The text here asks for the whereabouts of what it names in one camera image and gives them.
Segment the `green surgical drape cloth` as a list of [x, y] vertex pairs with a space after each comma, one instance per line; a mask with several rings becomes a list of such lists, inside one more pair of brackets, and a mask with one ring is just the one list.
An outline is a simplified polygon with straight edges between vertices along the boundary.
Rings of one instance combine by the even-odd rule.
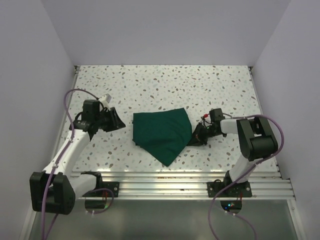
[[132, 140], [169, 167], [192, 138], [192, 125], [184, 108], [133, 114]]

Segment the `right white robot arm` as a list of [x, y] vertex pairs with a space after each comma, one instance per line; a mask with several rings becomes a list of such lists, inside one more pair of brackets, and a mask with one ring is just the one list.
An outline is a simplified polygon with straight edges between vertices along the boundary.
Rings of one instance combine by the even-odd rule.
[[278, 141], [269, 124], [268, 118], [258, 114], [247, 117], [226, 118], [222, 109], [216, 108], [201, 117], [196, 125], [188, 146], [203, 146], [208, 139], [234, 134], [238, 136], [240, 156], [223, 179], [223, 192], [235, 196], [242, 183], [248, 181], [260, 161], [275, 155], [279, 150]]

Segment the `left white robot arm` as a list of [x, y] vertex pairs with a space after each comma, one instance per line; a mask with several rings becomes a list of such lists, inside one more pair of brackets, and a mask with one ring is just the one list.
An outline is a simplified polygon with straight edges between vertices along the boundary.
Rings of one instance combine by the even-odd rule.
[[115, 194], [107, 188], [98, 171], [83, 171], [70, 179], [76, 161], [102, 130], [106, 133], [125, 128], [116, 109], [109, 107], [107, 96], [85, 100], [82, 111], [71, 119], [69, 132], [53, 160], [41, 171], [33, 172], [29, 179], [32, 209], [36, 212], [68, 215], [75, 201], [83, 196]]

